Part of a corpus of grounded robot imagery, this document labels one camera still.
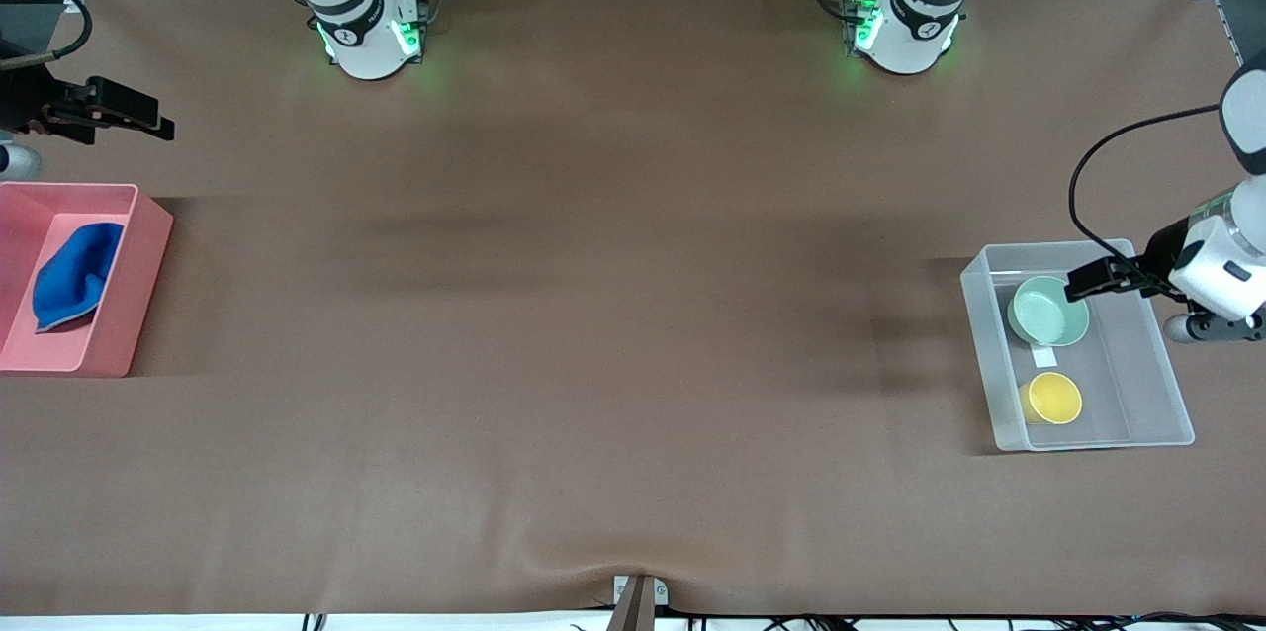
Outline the brown table cover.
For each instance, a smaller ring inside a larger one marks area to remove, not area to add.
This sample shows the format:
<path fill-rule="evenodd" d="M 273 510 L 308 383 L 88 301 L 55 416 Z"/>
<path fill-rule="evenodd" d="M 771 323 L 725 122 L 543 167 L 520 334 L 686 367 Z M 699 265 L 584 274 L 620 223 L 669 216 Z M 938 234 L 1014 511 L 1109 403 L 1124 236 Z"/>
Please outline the brown table cover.
<path fill-rule="evenodd" d="M 446 0 L 381 82 L 292 0 L 87 0 L 35 138 L 175 229 L 135 365 L 0 379 L 0 616 L 1266 615 L 1266 343 L 1190 446 L 1003 454 L 960 275 L 1074 239 L 1120 125 L 1212 104 L 1212 0 L 968 0 L 931 72 L 812 0 Z"/>

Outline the pink plastic bin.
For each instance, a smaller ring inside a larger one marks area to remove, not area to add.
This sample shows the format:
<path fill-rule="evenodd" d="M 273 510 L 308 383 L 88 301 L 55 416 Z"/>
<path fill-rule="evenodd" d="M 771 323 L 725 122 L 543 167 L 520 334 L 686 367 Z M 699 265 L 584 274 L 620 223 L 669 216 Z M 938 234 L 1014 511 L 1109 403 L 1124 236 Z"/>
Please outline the pink plastic bin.
<path fill-rule="evenodd" d="M 133 184 L 0 182 L 0 376 L 127 375 L 173 222 Z M 124 227 L 100 307 L 37 333 L 35 275 L 87 223 Z"/>

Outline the clear plastic bin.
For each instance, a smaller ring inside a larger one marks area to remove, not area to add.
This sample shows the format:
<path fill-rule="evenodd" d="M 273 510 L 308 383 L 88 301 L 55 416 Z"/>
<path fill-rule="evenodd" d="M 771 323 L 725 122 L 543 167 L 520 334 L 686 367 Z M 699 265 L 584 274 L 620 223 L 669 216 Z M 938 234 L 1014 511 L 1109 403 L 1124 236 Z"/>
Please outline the clear plastic bin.
<path fill-rule="evenodd" d="M 1066 280 L 1098 260 L 1090 239 L 985 246 L 961 274 L 984 397 L 996 446 L 1006 452 L 1181 446 L 1194 441 L 1190 416 L 1150 302 L 1136 293 L 1085 299 L 1090 327 L 1071 346 L 1053 347 L 1058 366 L 1033 365 L 1032 343 L 1010 329 L 1006 307 L 1036 276 Z M 1025 424 L 1018 389 L 1043 371 L 1076 383 L 1082 411 L 1069 424 Z"/>

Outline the mount post with grey plate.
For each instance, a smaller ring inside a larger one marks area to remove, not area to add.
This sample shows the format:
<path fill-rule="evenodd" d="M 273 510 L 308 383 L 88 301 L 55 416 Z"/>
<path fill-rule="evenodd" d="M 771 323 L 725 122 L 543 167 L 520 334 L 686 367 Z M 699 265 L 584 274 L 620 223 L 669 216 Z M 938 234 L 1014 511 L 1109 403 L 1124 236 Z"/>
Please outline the mount post with grey plate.
<path fill-rule="evenodd" d="M 657 577 L 614 577 L 606 631 L 655 631 L 657 611 L 668 607 L 668 583 Z"/>

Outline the yellow cup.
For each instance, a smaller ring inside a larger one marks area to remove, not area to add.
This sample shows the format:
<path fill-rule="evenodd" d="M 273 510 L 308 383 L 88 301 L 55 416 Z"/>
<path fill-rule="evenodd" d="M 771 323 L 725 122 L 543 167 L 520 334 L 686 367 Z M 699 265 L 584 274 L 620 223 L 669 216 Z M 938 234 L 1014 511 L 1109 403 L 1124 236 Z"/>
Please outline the yellow cup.
<path fill-rule="evenodd" d="M 1025 424 L 1069 424 L 1082 411 L 1082 394 L 1074 380 L 1057 371 L 1036 374 L 1018 389 Z"/>

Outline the blue microfibre cloth grey edge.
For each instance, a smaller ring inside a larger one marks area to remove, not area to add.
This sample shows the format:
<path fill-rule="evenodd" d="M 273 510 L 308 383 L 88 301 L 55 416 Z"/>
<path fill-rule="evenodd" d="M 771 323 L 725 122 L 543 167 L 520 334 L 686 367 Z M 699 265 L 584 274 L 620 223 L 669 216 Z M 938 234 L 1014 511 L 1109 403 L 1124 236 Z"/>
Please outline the blue microfibre cloth grey edge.
<path fill-rule="evenodd" d="M 123 234 L 119 223 L 87 223 L 65 239 L 35 275 L 32 312 L 37 333 L 82 321 L 97 310 Z"/>

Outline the pale green bowl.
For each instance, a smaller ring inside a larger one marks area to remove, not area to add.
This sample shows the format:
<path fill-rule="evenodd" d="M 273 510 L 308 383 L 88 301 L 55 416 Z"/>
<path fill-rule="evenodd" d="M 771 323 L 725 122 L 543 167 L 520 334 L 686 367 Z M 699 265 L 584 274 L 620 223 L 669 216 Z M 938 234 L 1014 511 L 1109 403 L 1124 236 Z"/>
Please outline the pale green bowl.
<path fill-rule="evenodd" d="M 1081 341 L 1090 327 L 1086 302 L 1069 302 L 1067 281 L 1036 276 L 1019 284 L 1006 307 L 1006 321 L 1022 341 L 1039 347 L 1063 347 Z"/>

